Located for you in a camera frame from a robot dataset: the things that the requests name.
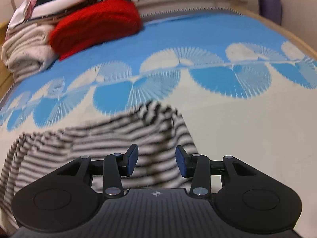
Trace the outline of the black white striped garment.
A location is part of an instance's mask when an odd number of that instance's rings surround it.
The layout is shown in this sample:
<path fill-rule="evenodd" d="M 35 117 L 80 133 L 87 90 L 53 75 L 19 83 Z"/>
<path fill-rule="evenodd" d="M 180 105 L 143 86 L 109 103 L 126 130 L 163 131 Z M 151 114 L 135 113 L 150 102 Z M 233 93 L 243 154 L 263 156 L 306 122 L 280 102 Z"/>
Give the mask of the black white striped garment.
<path fill-rule="evenodd" d="M 3 222 L 17 229 L 11 202 L 23 187 L 80 156 L 101 160 L 126 152 L 132 144 L 139 147 L 139 158 L 132 176 L 122 180 L 124 189 L 190 187 L 191 179 L 180 175 L 175 160 L 179 145 L 189 154 L 197 152 L 182 114 L 150 101 L 105 120 L 18 136 L 1 173 Z"/>

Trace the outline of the blue white patterned bed sheet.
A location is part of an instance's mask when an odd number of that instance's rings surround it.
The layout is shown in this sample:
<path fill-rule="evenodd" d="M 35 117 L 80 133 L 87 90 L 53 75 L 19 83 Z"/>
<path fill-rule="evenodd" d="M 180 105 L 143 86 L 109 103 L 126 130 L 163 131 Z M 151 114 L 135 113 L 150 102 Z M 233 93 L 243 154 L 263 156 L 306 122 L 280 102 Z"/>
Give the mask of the blue white patterned bed sheet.
<path fill-rule="evenodd" d="M 136 35 L 55 61 L 1 104 L 1 173 L 23 133 L 86 125 L 156 101 L 197 148 L 232 155 L 295 190 L 296 224 L 316 237 L 316 54 L 233 10 L 144 14 Z"/>

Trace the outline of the red folded blanket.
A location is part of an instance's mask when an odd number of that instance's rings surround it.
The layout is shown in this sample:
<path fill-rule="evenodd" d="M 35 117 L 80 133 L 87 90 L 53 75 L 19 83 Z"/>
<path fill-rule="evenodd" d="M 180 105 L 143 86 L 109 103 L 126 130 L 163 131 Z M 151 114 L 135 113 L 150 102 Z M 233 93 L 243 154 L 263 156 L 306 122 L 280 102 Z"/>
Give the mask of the red folded blanket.
<path fill-rule="evenodd" d="M 91 46 L 134 35 L 142 27 L 133 2 L 105 0 L 66 16 L 50 33 L 49 44 L 64 60 Z"/>

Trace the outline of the beige folded blanket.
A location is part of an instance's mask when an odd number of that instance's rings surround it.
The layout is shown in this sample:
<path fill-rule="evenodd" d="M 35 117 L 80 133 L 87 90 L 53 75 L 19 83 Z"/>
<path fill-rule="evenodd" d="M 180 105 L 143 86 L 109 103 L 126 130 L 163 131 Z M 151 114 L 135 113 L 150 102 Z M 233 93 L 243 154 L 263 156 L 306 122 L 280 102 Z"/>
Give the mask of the beige folded blanket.
<path fill-rule="evenodd" d="M 1 59 L 15 82 L 46 70 L 57 59 L 49 44 L 54 29 L 53 25 L 32 24 L 5 41 Z"/>

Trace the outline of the white folded garment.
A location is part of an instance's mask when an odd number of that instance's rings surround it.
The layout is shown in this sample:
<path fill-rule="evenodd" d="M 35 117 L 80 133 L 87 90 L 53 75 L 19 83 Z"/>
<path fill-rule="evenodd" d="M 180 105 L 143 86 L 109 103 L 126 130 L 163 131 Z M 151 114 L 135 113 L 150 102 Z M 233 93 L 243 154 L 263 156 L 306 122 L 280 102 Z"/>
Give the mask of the white folded garment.
<path fill-rule="evenodd" d="M 46 16 L 56 14 L 60 11 L 64 11 L 65 9 L 69 9 L 75 5 L 78 5 L 87 0 L 53 0 L 42 5 L 35 6 L 32 12 L 32 16 L 29 18 L 30 20 L 36 18 L 45 18 Z M 26 23 L 28 19 L 25 19 L 24 9 L 26 6 L 26 0 L 20 5 L 18 9 L 15 10 L 7 28 L 7 35 L 11 35 L 12 33 L 18 30 L 18 27 Z"/>

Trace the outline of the pink folded garment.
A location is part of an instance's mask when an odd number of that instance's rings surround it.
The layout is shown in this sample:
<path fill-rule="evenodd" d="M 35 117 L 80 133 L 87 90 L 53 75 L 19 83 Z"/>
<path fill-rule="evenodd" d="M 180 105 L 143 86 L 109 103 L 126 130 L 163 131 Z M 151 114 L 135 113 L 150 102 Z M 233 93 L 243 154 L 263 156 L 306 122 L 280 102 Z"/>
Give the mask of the pink folded garment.
<path fill-rule="evenodd" d="M 26 6 L 24 9 L 25 19 L 29 19 L 32 16 L 33 9 L 36 5 L 37 0 L 26 0 Z"/>

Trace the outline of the purple wall panel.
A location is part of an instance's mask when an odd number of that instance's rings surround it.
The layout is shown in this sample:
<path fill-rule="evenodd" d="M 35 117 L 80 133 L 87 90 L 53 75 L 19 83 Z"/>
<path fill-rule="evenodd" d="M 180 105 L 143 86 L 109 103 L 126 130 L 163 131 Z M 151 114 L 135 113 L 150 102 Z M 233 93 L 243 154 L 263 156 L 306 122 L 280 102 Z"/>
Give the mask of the purple wall panel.
<path fill-rule="evenodd" d="M 262 17 L 277 25 L 282 24 L 283 7 L 281 0 L 258 0 L 258 10 Z"/>

